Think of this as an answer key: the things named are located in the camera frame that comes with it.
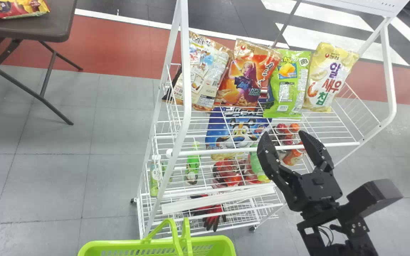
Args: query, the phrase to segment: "floor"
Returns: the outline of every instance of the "floor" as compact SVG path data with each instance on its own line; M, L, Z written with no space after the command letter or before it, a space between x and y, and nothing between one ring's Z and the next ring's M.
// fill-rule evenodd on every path
M273 41L286 22L295 0L189 1L189 27L207 36L249 37ZM164 28L172 23L175 0L78 0L76 14ZM382 21L381 16L334 6L302 2L279 38L283 47L314 50L319 42L333 42L358 50ZM389 26L393 63L410 67L410 10L399 13ZM380 49L380 39L373 44ZM364 58L380 61L379 51Z
M172 19L174 2L78 0L70 39L52 46L85 71L77 73L57 61L46 92L74 126L0 77L0 255L73 256L90 240L138 238L137 214L129 201L137 190L154 107L153 85L164 62L166 23ZM270 44L288 12L275 0L203 3L189 2L191 27L228 47L237 36ZM292 5L291 0L282 3ZM323 6L301 4L280 41L283 46L303 49L316 44L299 45L307 41L299 31L358 42L353 39L364 39L378 21L330 7L321 9L328 15L309 16L317 8ZM257 14L258 22L251 22L253 15L247 10ZM344 15L340 24L327 19L332 14ZM397 116L340 164L336 177L345 194L369 180L394 181L405 198L367 222L380 255L410 256L410 11L397 18L389 28L400 103ZM347 81L375 115L384 117L383 66L375 52L354 66ZM26 41L2 68L39 92L49 60L42 46ZM178 51L173 61L179 61ZM335 159L345 153L330 151ZM254 234L246 228L220 234L232 239L239 256L305 256L295 227L300 220L299 214L285 209ZM344 239L337 235L335 241Z
M2 68L39 91L44 69ZM0 255L73 256L90 240L138 238L129 201L156 82L55 70L46 97L75 122L68 126L0 78ZM366 103L386 115L385 102ZM369 180L394 180L405 199L367 218L370 236L380 255L410 255L410 105L399 104L394 122L338 166L336 177L345 194ZM219 234L231 238L240 256L304 256L300 220L286 209L254 234L246 228Z

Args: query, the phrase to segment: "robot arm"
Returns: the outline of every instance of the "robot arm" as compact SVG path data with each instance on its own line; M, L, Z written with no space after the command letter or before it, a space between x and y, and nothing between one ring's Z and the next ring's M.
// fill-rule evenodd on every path
M391 180L373 180L351 192L349 202L340 206L336 200L343 193L333 174L332 157L316 138L304 131L298 134L315 166L312 173L301 175L281 165L268 133L261 136L257 157L267 177L283 193L289 209L301 212L304 221L297 228L309 254L377 256L363 218L403 198L402 194ZM344 245L326 246L320 235L319 227L333 220L338 220L340 226L330 225L330 229L348 237Z

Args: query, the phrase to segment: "cartoon tiger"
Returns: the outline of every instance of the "cartoon tiger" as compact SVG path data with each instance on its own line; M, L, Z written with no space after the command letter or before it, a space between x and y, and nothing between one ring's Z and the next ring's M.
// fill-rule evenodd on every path
M256 123L254 118L249 119L247 123L237 123L236 119L232 118L229 123L231 126L231 135L216 139L216 147L234 149L234 143L238 149L251 146L257 141L257 137L252 134L250 128L254 123Z

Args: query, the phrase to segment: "folding table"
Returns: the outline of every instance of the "folding table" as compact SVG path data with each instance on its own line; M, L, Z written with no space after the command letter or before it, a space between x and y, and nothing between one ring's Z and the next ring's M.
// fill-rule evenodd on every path
M68 125L73 125L73 122L44 98L44 94L47 89L48 80L50 79L50 74L52 73L56 57L63 59L79 71L82 71L83 68L56 52L45 42L64 42L69 38L77 0L46 0L46 2L50 6L51 12L43 16L0 20L0 44L6 38L11 40L7 48L0 54L0 65L11 53L13 53L14 50L16 50L24 39L39 41L39 43L52 52L52 58L50 59L50 65L48 66L41 92L39 94L34 92L1 69L0 75L11 81L23 91L40 100Z

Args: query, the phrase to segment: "table top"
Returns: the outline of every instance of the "table top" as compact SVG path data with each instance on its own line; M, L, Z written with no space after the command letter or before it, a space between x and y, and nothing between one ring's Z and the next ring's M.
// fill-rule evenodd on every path
M39 17L0 19L0 36L45 42L69 38L77 0L45 0L50 12Z

